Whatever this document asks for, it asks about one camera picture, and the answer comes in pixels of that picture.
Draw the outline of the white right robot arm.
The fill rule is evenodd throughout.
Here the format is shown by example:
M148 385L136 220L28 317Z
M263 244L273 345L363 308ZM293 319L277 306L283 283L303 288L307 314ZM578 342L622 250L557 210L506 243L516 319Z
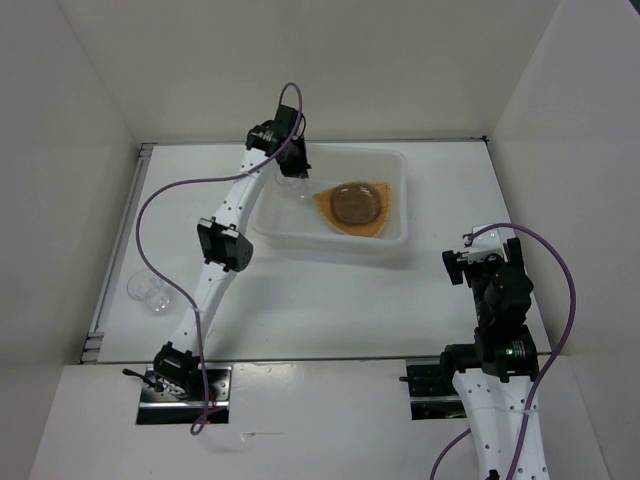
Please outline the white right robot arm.
M438 381L457 393L474 442L481 479L546 479L537 398L538 352L525 324L533 284L517 238L487 225L463 250L442 258L452 284L472 291L477 326L470 344L446 346Z

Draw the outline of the clear glass cup front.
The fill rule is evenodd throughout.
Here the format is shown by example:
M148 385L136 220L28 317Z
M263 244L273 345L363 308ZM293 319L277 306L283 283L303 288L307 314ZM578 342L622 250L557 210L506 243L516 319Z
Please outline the clear glass cup front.
M148 269L137 271L130 277L127 294L156 314L166 312L171 305L171 287Z

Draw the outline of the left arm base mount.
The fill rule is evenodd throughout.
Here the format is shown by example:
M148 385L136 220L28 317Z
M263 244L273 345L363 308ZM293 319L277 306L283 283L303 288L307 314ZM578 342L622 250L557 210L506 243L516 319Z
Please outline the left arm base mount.
M204 390L200 381L186 392L161 380L151 365L142 373L123 368L122 374L142 382L136 424L146 426L192 424L202 413ZM227 424L231 396L232 367L207 365L209 381L208 424Z

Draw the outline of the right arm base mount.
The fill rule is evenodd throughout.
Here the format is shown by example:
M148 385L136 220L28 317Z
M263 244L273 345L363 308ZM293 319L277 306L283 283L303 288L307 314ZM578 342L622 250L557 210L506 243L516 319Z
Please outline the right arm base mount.
M463 404L437 358L407 359L405 370L399 381L407 388L414 421L466 417Z

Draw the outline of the translucent plastic bin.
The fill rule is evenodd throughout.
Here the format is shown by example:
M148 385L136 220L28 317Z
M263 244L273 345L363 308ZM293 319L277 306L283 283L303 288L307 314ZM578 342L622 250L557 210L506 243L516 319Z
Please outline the translucent plastic bin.
M408 161L379 146L310 144L304 180L276 173L264 187L251 226L271 246L359 261L406 250Z

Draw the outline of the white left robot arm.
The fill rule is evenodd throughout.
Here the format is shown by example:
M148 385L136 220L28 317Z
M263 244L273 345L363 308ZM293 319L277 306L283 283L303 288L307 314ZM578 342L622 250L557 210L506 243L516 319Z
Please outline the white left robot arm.
M153 361L157 381L176 399L210 399L204 391L208 377L201 367L204 339L226 290L252 259L253 245L245 233L263 187L276 171L290 178L308 177L305 140L298 133L303 118L298 109L280 105L273 119L249 130L240 171L229 192L211 217L198 221L203 266L189 301L198 318L185 316Z

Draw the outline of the clear glass cup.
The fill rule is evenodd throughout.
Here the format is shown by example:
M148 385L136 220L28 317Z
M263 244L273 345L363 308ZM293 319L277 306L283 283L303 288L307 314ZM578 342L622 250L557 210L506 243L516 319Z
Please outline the clear glass cup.
M171 305L171 287L148 269L137 271L130 277L127 294L156 314L166 312Z
M304 178L285 177L279 171L274 174L274 181L283 194L297 201L309 202L312 198L309 183Z

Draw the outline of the woven bamboo fan tray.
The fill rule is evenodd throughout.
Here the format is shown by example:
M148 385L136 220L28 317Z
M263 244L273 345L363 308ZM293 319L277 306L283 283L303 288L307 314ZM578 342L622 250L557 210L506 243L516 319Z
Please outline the woven bamboo fan tray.
M347 182L312 196L314 206L338 232L375 238L384 230L392 206L386 182Z

